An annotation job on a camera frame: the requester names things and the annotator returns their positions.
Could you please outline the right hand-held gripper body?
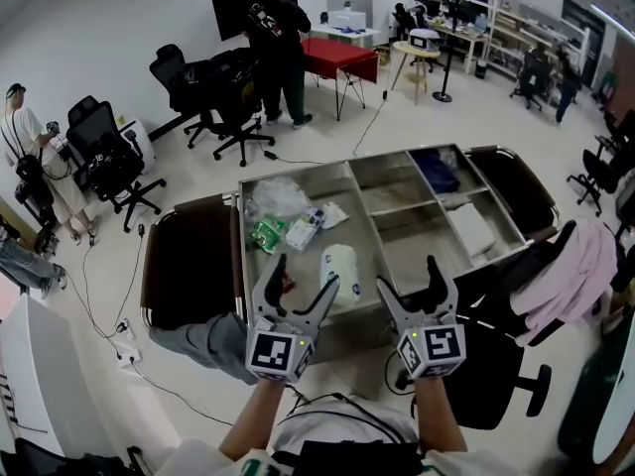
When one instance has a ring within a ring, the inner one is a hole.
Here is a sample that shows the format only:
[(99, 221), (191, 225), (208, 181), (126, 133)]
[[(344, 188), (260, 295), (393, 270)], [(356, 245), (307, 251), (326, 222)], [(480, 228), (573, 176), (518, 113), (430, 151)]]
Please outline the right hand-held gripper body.
[(413, 380), (444, 377), (466, 359), (464, 326), (437, 322), (396, 323), (397, 352)]

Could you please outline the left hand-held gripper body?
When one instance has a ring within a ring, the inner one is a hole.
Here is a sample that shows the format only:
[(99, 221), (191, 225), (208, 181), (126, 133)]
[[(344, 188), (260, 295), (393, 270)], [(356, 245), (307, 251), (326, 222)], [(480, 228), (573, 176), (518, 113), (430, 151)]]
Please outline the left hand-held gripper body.
[(314, 315), (255, 315), (247, 334), (245, 367), (259, 378), (297, 383), (316, 354)]

